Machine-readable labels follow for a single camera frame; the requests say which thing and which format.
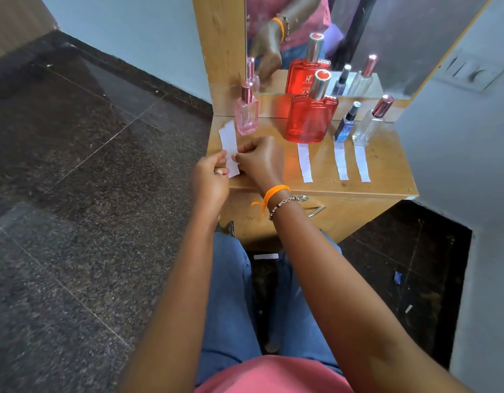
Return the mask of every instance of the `silver bracelet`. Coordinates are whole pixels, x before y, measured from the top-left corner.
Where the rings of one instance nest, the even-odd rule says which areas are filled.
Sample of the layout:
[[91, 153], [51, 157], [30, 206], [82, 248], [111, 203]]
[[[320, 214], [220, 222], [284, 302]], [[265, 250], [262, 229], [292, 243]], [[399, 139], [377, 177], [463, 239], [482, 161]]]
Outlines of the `silver bracelet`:
[[274, 216], [274, 212], [275, 210], [277, 210], [281, 205], [283, 204], [286, 204], [286, 203], [290, 203], [290, 201], [294, 201], [294, 200], [297, 200], [297, 201], [301, 201], [303, 197], [301, 196], [292, 196], [292, 197], [289, 197], [289, 198], [285, 198], [284, 200], [282, 200], [282, 202], [280, 202], [278, 205], [276, 205], [272, 212], [270, 212], [270, 216], [268, 217], [269, 220], [272, 220], [272, 217]]

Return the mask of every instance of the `drawer handle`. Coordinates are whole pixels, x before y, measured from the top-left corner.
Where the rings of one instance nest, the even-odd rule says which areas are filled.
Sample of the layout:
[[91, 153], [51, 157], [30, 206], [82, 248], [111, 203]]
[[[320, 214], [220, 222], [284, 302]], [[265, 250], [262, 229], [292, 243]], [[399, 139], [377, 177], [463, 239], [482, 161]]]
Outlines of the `drawer handle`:
[[324, 205], [322, 207], [319, 207], [314, 212], [308, 214], [308, 217], [312, 218], [313, 216], [316, 216], [318, 213], [320, 213], [321, 211], [325, 210], [325, 208], [326, 208], [326, 206], [324, 206]]

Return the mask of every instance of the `hand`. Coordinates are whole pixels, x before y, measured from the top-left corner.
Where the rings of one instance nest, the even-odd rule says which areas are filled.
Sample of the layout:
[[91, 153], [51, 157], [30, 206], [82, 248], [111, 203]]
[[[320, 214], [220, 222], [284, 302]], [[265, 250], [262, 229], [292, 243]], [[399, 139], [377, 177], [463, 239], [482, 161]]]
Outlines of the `hand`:
[[194, 191], [194, 212], [208, 213], [217, 221], [223, 204], [230, 191], [228, 168], [216, 168], [216, 164], [226, 163], [226, 150], [199, 160], [194, 170], [192, 187]]
[[268, 189], [283, 184], [284, 150], [274, 137], [253, 138], [237, 151], [232, 159], [254, 180], [262, 197]]
[[281, 68], [281, 27], [277, 22], [268, 22], [255, 35], [248, 56], [257, 58], [262, 56], [261, 63], [256, 66], [255, 72], [261, 82], [265, 82], [270, 76]]

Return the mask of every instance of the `granite floor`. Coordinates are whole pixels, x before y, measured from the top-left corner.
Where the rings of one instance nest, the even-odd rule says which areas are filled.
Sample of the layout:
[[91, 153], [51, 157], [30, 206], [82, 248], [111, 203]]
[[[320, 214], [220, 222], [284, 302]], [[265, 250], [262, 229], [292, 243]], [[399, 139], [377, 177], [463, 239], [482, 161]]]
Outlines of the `granite floor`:
[[[0, 392], [115, 389], [173, 264], [210, 122], [203, 101], [60, 33], [0, 61]], [[401, 202], [340, 246], [443, 363], [469, 238]]]

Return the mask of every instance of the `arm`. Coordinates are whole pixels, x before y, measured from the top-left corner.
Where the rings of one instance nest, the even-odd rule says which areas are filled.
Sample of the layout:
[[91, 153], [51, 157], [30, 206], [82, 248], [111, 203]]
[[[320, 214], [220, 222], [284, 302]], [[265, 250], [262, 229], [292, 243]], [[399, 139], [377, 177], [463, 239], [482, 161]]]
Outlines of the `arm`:
[[[274, 138], [254, 138], [239, 151], [249, 152], [238, 153], [235, 158], [262, 195], [282, 184], [283, 149]], [[269, 209], [288, 197], [288, 191], [276, 193]], [[297, 202], [277, 209], [273, 222], [308, 306], [355, 391], [469, 391], [414, 343], [381, 298]]]
[[[292, 0], [282, 11], [280, 15], [288, 19], [290, 32], [294, 33], [310, 16], [316, 11], [321, 0]], [[287, 22], [281, 18], [284, 26], [285, 35], [288, 32]], [[281, 27], [277, 22], [269, 21], [262, 26], [261, 30], [255, 35], [248, 56], [257, 58], [262, 56], [261, 63], [256, 71], [261, 81], [267, 80], [276, 70], [281, 67]]]
[[194, 206], [163, 295], [126, 369], [121, 392], [191, 392], [206, 318], [214, 229], [229, 192], [226, 151], [202, 158]]

